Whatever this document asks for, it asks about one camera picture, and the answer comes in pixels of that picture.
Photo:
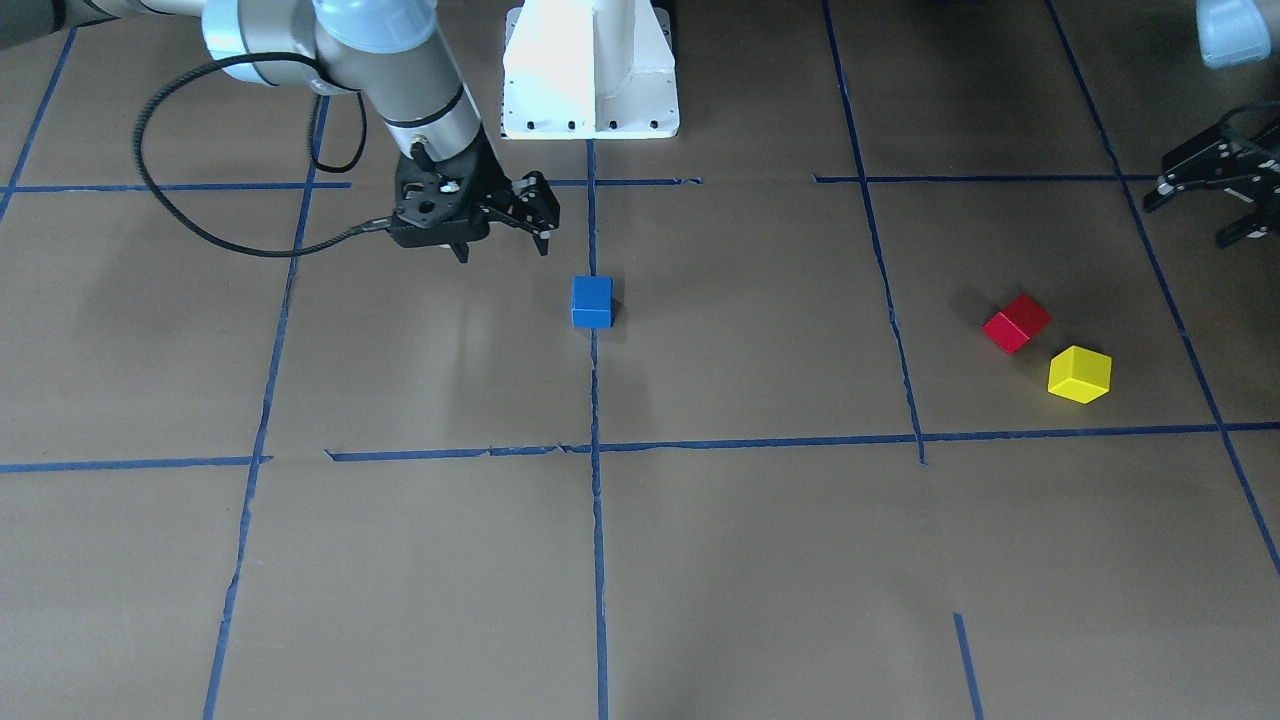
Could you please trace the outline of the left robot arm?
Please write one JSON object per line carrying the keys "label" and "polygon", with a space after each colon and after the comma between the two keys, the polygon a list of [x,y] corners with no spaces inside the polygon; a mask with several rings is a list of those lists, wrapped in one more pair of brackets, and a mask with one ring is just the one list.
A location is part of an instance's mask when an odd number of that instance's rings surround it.
{"label": "left robot arm", "polygon": [[[1239,67],[1277,55],[1276,1],[1198,1],[1196,22],[1201,59],[1210,69]],[[1253,135],[1233,126],[1234,118],[1257,111],[1277,111],[1277,100],[1233,108],[1208,128],[1167,151],[1155,188],[1143,199],[1143,210],[1156,211],[1190,191],[1219,191],[1249,206],[1244,217],[1216,232],[1215,243],[1220,249],[1277,233],[1277,117]]]}

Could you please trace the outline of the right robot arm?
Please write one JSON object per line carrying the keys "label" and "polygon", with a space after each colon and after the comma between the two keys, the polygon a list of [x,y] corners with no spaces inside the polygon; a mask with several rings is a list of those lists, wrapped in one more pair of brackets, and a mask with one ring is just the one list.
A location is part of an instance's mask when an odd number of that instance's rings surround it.
{"label": "right robot arm", "polygon": [[543,173],[509,178],[440,31],[433,1],[5,1],[3,46],[136,17],[192,18],[209,61],[164,85],[132,131],[134,168],[146,190],[201,240],[253,258],[192,222],[145,160],[145,135],[160,104],[197,79],[224,72],[243,82],[306,87],[317,97],[351,94],[396,141],[393,209],[310,246],[301,258],[360,234],[384,232],[403,249],[443,247],[466,263],[494,223],[530,236],[547,255],[561,206]]}

